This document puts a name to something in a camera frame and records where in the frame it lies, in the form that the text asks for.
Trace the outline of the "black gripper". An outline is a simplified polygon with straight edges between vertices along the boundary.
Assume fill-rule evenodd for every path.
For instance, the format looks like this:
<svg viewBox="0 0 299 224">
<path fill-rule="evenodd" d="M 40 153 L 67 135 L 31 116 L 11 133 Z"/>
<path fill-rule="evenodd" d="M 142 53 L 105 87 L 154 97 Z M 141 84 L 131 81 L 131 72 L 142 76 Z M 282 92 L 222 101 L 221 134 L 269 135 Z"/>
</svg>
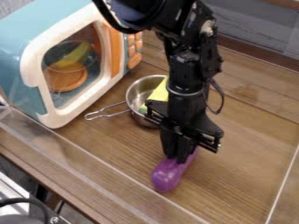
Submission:
<svg viewBox="0 0 299 224">
<path fill-rule="evenodd" d="M 146 119 L 161 126 L 163 153 L 185 164 L 198 146 L 214 153 L 221 148 L 223 129 L 209 118 L 207 88 L 194 94 L 169 93 L 167 101 L 147 100 Z"/>
</svg>

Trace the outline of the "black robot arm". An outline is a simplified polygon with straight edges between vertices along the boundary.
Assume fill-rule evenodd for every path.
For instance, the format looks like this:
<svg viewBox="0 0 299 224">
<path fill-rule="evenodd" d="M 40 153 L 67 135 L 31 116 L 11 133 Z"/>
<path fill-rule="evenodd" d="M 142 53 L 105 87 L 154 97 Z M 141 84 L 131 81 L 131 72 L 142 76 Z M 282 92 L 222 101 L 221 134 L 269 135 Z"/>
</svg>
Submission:
<svg viewBox="0 0 299 224">
<path fill-rule="evenodd" d="M 145 119 L 159 126 L 165 155 L 183 164 L 199 146 L 218 151 L 225 131 L 207 116 L 223 63 L 213 10 L 202 0 L 91 1 L 118 31 L 153 30 L 163 41 L 169 99 L 145 102 Z"/>
</svg>

